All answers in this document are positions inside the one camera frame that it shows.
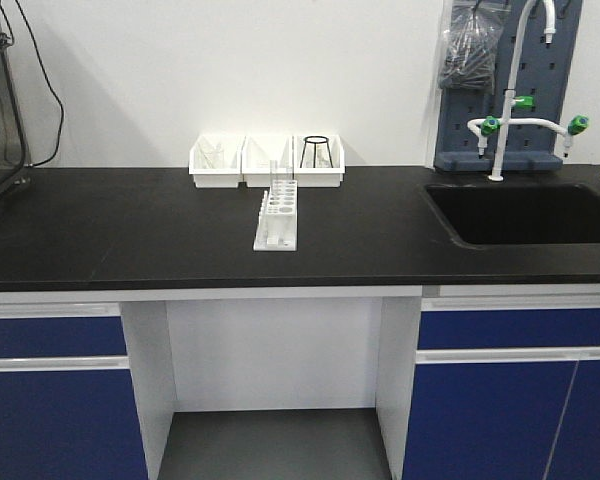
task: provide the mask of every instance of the black countertop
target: black countertop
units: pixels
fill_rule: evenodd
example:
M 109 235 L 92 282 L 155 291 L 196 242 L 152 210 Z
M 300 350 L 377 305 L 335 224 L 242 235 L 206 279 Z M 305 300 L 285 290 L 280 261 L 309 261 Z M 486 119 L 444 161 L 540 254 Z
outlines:
M 586 183 L 600 167 L 505 174 Z M 263 189 L 196 189 L 185 169 L 39 169 L 0 199 L 0 291 L 600 283 L 600 244 L 466 248 L 423 185 L 486 184 L 422 167 L 349 167 L 301 188 L 297 252 L 254 252 Z

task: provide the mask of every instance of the faucet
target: faucet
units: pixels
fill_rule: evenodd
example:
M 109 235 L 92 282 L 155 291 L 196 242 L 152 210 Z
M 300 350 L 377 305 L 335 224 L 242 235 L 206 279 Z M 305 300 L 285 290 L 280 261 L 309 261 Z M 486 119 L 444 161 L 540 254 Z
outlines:
M 546 24 L 544 29 L 545 42 L 547 47 L 551 44 L 553 40 L 553 34 L 556 33 L 556 10 L 555 4 L 553 0 L 543 0 L 544 8 L 546 12 Z M 529 20 L 529 15 L 531 14 L 531 10 L 537 3 L 537 0 L 527 0 L 527 3 L 524 5 L 522 9 L 522 13 L 520 14 L 520 20 L 518 21 L 518 30 L 516 33 L 516 43 L 513 48 L 513 56 L 511 59 L 511 68 L 509 70 L 509 83 L 507 84 L 507 89 L 504 94 L 504 104 L 502 106 L 502 117 L 500 119 L 494 119 L 493 117 L 487 119 L 479 119 L 479 120 L 470 120 L 467 124 L 469 129 L 478 135 L 479 143 L 478 148 L 480 154 L 484 154 L 484 149 L 486 147 L 486 134 L 485 131 L 477 127 L 476 122 L 484 123 L 488 122 L 486 127 L 493 127 L 492 131 L 499 130 L 498 132 L 498 144 L 496 147 L 496 155 L 493 162 L 493 170 L 491 171 L 491 175 L 489 175 L 489 180 L 494 182 L 501 182 L 502 178 L 502 164 L 504 162 L 504 151 L 507 144 L 507 138 L 509 136 L 509 125 L 511 124 L 520 124 L 521 120 L 526 120 L 525 123 L 533 122 L 535 125 L 540 125 L 544 127 L 549 127 L 554 130 L 556 133 L 563 135 L 565 137 L 565 147 L 571 145 L 571 134 L 566 131 L 566 129 L 560 127 L 559 125 L 550 122 L 549 120 L 542 119 L 511 119 L 511 109 L 516 103 L 516 83 L 518 81 L 518 66 L 520 64 L 520 57 L 522 56 L 522 44 L 524 43 L 524 35 L 527 31 L 527 21 Z

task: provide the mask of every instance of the gooseneck faucet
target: gooseneck faucet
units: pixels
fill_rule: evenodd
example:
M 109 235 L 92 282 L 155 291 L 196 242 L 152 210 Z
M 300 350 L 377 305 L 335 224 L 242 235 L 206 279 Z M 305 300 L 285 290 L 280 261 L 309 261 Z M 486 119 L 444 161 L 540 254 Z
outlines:
M 544 8 L 546 12 L 546 24 L 544 29 L 545 42 L 548 45 L 553 40 L 553 34 L 556 33 L 556 9 L 553 0 L 543 0 Z M 493 170 L 489 175 L 489 180 L 494 182 L 501 182 L 502 178 L 502 164 L 504 162 L 504 151 L 507 145 L 507 138 L 509 136 L 509 122 L 511 120 L 511 109 L 514 105 L 514 99 L 516 96 L 516 83 L 518 81 L 518 69 L 520 65 L 520 57 L 522 56 L 522 44 L 524 43 L 524 35 L 527 31 L 527 21 L 531 10 L 536 4 L 536 0 L 527 0 L 522 13 L 520 14 L 520 20 L 518 21 L 518 31 L 516 33 L 516 43 L 513 47 L 513 58 L 511 59 L 511 70 L 509 71 L 509 83 L 504 94 L 504 104 L 502 106 L 502 117 L 500 118 L 500 131 L 498 132 L 498 145 L 496 147 L 496 156 L 493 162 Z

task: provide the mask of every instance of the drawer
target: drawer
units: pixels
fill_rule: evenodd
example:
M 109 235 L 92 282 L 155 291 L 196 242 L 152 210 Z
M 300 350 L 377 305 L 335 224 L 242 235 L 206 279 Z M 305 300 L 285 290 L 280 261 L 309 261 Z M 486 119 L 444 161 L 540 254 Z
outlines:
M 122 320 L 118 316 L 0 318 L 0 358 L 126 353 Z
M 600 308 L 422 312 L 418 349 L 600 346 Z

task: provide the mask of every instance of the white wall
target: white wall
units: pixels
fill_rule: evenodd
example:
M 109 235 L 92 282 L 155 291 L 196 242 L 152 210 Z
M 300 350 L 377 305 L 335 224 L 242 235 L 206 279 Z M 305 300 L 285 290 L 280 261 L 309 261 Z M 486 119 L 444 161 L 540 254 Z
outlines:
M 168 302 L 179 411 L 375 406 L 382 300 Z
M 337 132 L 352 165 L 431 154 L 443 0 L 22 3 L 67 106 L 55 165 L 185 166 L 203 131 Z M 600 0 L 584 10 L 565 112 L 593 117 L 571 156 L 586 163 L 600 162 Z M 40 160 L 57 111 L 21 26 L 16 35 L 13 73 Z
M 563 124 L 577 114 L 592 122 L 576 137 L 568 161 L 600 164 L 600 0 L 584 0 L 562 114 Z

